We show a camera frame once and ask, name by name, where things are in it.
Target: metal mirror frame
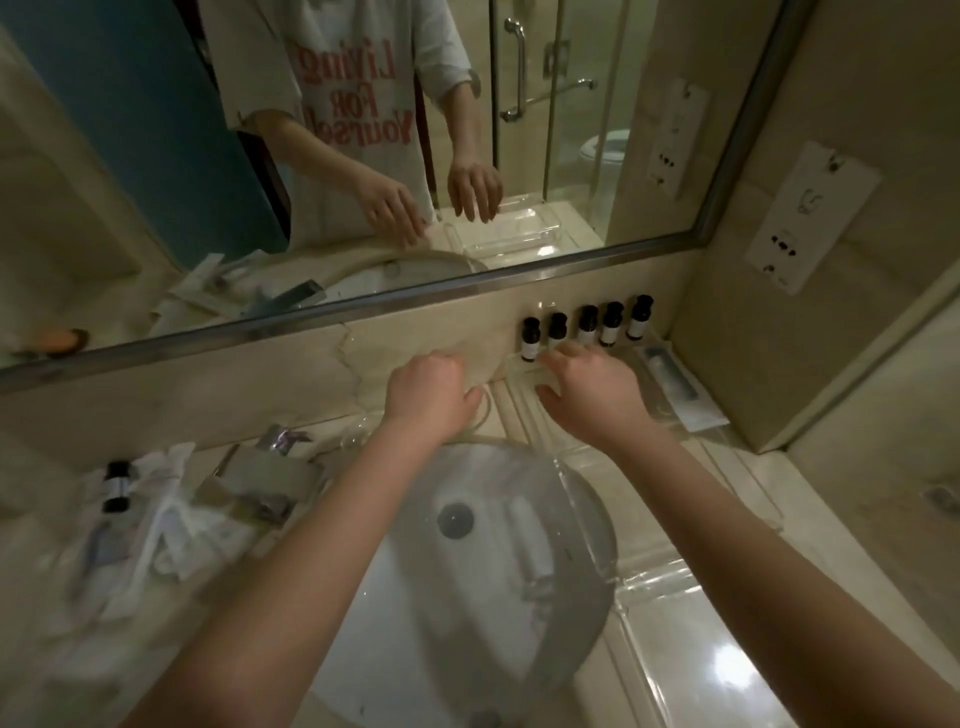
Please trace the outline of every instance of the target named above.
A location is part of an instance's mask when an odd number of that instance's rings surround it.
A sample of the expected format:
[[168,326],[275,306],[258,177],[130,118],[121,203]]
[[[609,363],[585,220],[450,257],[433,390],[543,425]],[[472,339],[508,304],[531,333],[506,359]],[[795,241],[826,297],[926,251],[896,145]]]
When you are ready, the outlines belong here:
[[737,179],[753,148],[780,82],[793,59],[817,0],[782,0],[747,93],[713,174],[693,228],[662,237],[482,271],[456,279],[321,303],[260,319],[140,339],[79,352],[64,359],[26,362],[0,370],[0,394],[51,381],[79,378],[140,364],[211,352],[310,328],[342,324],[431,303],[454,301],[538,280],[561,278],[658,255],[703,248],[712,238]]

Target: electrical outlet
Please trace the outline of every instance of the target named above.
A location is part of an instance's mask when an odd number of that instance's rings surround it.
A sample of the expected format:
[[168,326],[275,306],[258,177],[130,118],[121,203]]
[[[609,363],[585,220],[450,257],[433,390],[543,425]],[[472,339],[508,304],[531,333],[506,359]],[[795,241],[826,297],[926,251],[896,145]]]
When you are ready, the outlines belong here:
[[796,294],[881,179],[854,158],[806,142],[747,249],[747,262]]
[[680,194],[709,98],[707,91],[684,79],[674,79],[670,86],[666,112],[647,163],[647,179],[673,200]]

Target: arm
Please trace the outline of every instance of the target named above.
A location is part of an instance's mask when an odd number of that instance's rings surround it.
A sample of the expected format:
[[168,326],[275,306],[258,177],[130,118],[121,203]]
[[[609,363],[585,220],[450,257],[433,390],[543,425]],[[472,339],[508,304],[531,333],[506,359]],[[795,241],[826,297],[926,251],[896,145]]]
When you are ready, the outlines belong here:
[[283,111],[257,111],[252,122],[274,159],[356,198],[378,234],[407,245],[423,237],[426,221],[406,185],[320,141]]
[[474,220],[473,198],[483,222],[496,215],[503,199],[500,173],[480,157],[480,107],[469,83],[457,84],[441,100],[446,130],[453,143],[453,161],[446,179],[446,191],[457,217],[464,212]]
[[469,422],[461,357],[415,357],[390,378],[383,424],[140,701],[125,728],[287,726],[340,628],[404,494]]
[[571,343],[542,362],[561,387],[539,388],[547,412],[627,475],[798,724],[960,724],[936,672],[651,420],[625,364]]

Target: bottle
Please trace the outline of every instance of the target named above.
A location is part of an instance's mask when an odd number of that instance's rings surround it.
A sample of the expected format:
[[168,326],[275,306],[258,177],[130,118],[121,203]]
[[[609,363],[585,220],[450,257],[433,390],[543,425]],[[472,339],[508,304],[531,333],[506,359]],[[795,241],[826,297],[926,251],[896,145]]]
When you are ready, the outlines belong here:
[[566,314],[555,313],[550,317],[550,328],[546,332],[547,347],[556,349],[566,338]]
[[577,343],[592,344],[596,337],[597,319],[600,311],[595,305],[585,305],[580,309],[580,330],[577,331]]
[[523,331],[520,334],[523,342],[520,346],[520,357],[524,361],[536,361],[540,353],[540,319],[533,316],[523,319]]
[[643,332],[647,329],[647,322],[650,320],[650,309],[653,308],[653,296],[637,296],[634,309],[630,312],[630,325],[627,327],[627,338],[631,341],[639,341],[643,338]]
[[127,460],[114,460],[107,464],[104,486],[107,497],[104,499],[104,513],[123,513],[130,509],[130,470]]
[[616,343],[623,323],[623,303],[611,301],[603,312],[603,330],[600,331],[600,346],[611,347]]

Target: sink drain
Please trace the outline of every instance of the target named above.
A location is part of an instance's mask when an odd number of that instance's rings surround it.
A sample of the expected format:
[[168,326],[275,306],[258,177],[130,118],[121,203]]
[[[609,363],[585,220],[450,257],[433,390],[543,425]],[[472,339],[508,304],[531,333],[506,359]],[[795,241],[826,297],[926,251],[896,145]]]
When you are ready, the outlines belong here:
[[469,728],[500,728],[503,721],[497,711],[478,711],[470,716]]
[[446,538],[462,539],[473,530],[473,510],[465,503],[445,505],[437,517],[437,526]]

